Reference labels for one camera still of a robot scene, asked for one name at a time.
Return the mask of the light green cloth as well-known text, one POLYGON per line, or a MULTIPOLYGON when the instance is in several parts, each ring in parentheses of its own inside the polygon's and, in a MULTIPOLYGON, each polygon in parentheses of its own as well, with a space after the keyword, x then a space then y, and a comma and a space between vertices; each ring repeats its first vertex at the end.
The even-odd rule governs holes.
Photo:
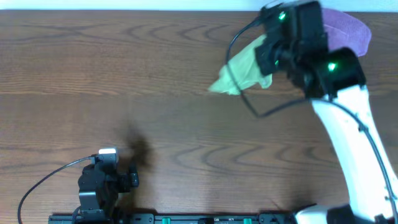
MULTIPOLYGON (((265 39, 266 35, 260 35, 228 62, 233 77, 241 90, 256 84, 259 84, 262 89, 267 89, 272 85, 272 74, 263 76, 255 57, 255 48, 260 46, 265 39)), ((239 95, 239 90, 233 83, 226 65, 220 69, 219 79, 208 90, 213 93, 239 95)))

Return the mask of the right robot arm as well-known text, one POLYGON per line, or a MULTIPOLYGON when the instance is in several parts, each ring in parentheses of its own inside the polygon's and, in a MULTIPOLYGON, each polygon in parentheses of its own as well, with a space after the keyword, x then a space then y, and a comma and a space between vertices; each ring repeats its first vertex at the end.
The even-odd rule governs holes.
POLYGON ((373 120, 366 78, 347 47, 265 40, 255 49, 264 75, 286 71, 323 123, 343 170, 354 220, 397 221, 397 176, 373 120))

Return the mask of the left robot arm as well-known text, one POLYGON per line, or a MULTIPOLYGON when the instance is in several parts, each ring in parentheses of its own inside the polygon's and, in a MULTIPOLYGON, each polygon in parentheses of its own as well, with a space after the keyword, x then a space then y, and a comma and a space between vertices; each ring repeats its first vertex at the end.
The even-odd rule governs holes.
POLYGON ((116 206, 120 193, 139 186, 135 163, 118 172, 115 161, 96 161, 84 167, 78 179, 80 207, 72 214, 72 223, 120 223, 123 213, 116 206))

